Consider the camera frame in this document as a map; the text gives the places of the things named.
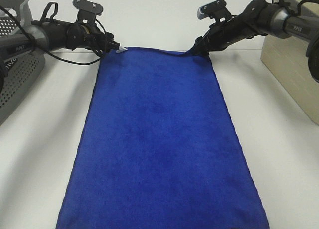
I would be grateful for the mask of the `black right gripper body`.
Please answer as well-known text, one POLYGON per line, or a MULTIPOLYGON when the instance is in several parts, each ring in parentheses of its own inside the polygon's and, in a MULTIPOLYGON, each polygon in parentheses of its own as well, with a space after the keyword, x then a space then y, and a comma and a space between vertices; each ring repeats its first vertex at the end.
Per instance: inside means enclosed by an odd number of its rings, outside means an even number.
POLYGON ((226 23, 211 27, 199 44, 199 52, 223 51, 232 44, 256 35, 255 29, 239 15, 226 23))

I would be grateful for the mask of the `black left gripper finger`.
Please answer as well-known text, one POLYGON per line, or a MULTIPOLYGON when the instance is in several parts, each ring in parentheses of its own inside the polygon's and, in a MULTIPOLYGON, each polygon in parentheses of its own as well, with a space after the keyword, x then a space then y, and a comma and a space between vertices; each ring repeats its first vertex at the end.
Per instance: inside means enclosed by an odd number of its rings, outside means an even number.
POLYGON ((120 47, 120 43, 115 42, 114 40, 106 40, 106 52, 110 52, 111 50, 117 51, 120 47))

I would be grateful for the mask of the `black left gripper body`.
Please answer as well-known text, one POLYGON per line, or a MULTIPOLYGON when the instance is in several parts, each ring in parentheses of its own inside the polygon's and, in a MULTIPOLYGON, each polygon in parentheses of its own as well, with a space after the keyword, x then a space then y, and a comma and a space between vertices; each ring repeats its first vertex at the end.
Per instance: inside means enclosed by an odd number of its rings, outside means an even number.
POLYGON ((106 52, 106 40, 114 40, 108 32, 102 32, 96 25, 70 23, 66 26, 66 48, 85 48, 96 52, 106 52))

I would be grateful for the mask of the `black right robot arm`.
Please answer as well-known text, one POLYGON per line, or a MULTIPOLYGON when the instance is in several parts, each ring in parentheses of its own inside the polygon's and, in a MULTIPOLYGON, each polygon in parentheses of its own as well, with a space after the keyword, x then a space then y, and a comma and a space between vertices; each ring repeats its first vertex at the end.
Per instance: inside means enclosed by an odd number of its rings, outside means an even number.
POLYGON ((198 19, 211 18, 215 22, 209 30, 195 40, 190 53, 208 55, 209 52, 223 51, 243 39, 255 36, 274 36, 286 39, 294 36, 308 43, 305 56, 308 59, 310 75, 319 80, 319 19, 303 16, 304 3, 318 3, 318 0, 304 0, 297 5, 294 13, 287 3, 278 1, 252 0, 239 15, 232 15, 226 8, 225 0, 216 0, 200 7, 198 19))

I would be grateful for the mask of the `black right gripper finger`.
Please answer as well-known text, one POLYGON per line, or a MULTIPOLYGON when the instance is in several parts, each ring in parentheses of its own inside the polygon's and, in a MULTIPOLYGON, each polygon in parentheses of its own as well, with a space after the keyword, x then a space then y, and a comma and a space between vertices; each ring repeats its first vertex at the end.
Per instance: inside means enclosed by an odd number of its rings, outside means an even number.
POLYGON ((206 42, 203 37, 198 37, 195 40, 194 45, 190 49, 191 55, 200 55, 200 56, 207 56, 208 55, 208 50, 206 47, 206 42))

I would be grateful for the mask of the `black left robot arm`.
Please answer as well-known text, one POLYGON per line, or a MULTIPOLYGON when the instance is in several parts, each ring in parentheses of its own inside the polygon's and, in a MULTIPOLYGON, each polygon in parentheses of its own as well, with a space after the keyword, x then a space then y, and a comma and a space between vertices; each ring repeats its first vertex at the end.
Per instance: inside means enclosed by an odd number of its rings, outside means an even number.
POLYGON ((35 51, 51 55, 52 51, 62 48, 85 48, 103 58, 111 50, 120 50, 121 46, 114 40, 113 34, 104 28, 99 29, 96 23, 34 21, 28 28, 22 28, 21 33, 0 38, 0 89, 3 89, 4 79, 8 76, 6 64, 10 60, 35 51))

